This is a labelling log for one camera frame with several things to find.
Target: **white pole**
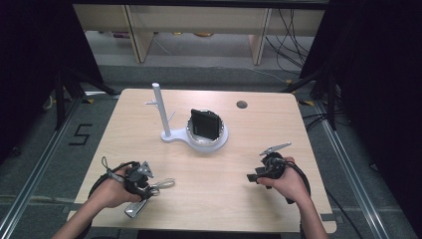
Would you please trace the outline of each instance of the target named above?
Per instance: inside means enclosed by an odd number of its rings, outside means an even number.
[[[161,115],[162,125],[164,127],[165,136],[171,136],[170,126],[168,125],[167,114],[165,113],[164,101],[162,100],[161,89],[159,83],[152,83],[155,93],[155,100],[158,105],[159,114]]]

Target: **wooden cabinet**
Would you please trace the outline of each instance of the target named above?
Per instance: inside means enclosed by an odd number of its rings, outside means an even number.
[[[251,57],[259,65],[265,36],[286,35],[291,10],[268,8],[78,5],[85,30],[128,32],[136,60],[145,60],[154,32],[240,34],[249,37]],[[322,10],[294,10],[297,36],[314,36]]]

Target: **wooden table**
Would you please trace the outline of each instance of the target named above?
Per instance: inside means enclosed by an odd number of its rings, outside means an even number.
[[[210,154],[196,152],[184,142],[165,143],[153,90],[125,90],[121,94],[75,203],[88,193],[108,166],[147,160],[154,173],[150,183],[176,179],[172,188],[152,197],[135,219],[123,210],[128,204],[105,209],[93,226],[156,230],[232,232],[298,232],[300,214],[276,190],[248,181],[246,174],[262,166],[259,153],[290,141],[280,153],[291,155],[307,175],[312,198],[320,215],[331,215],[313,150],[293,95],[245,92],[162,90],[167,113],[175,112],[171,128],[185,127],[191,109],[218,114],[229,130],[227,143]],[[248,104],[237,107],[238,101]],[[328,233],[335,221],[324,221]]]

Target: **finger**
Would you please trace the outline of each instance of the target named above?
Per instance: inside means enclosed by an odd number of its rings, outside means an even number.
[[[129,166],[127,165],[127,166],[122,167],[121,169],[119,169],[115,173],[118,173],[119,172],[120,174],[123,174],[124,175],[128,169],[129,169]]]
[[[139,195],[130,194],[129,195],[129,198],[128,198],[128,201],[129,202],[138,202],[138,201],[140,201],[140,199],[142,199],[142,198]]]
[[[116,171],[114,174],[119,175],[120,177],[123,177],[124,178],[124,175],[126,174],[126,171],[120,169],[120,170]]]
[[[268,178],[268,177],[259,177],[257,179],[257,182],[266,186],[273,186],[274,185],[274,179]]]
[[[290,156],[283,157],[286,161],[295,162],[295,159]]]

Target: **right hand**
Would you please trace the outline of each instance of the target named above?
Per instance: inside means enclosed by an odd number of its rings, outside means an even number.
[[[295,162],[292,157],[284,157],[285,160]],[[260,177],[257,182],[266,186],[272,186],[286,198],[292,199],[297,203],[301,200],[310,198],[304,181],[294,169],[286,166],[283,175],[278,179]]]

